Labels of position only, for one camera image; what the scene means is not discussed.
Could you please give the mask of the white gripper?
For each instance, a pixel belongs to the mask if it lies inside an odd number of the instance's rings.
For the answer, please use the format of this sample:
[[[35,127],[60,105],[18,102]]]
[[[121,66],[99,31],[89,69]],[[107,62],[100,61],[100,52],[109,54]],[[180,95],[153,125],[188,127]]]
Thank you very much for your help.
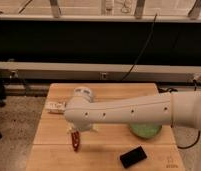
[[[74,123],[72,123],[68,129],[69,133],[86,132],[86,131],[95,132],[95,129],[92,124],[74,124]]]

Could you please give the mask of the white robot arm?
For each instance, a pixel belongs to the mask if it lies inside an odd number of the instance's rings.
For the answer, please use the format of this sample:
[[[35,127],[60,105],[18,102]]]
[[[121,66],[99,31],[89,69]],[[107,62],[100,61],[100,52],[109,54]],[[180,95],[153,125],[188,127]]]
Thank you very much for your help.
[[[96,123],[186,126],[201,131],[201,91],[159,93],[130,99],[94,102],[93,92],[77,87],[64,117],[72,129],[87,131]],[[201,150],[194,171],[201,171]]]

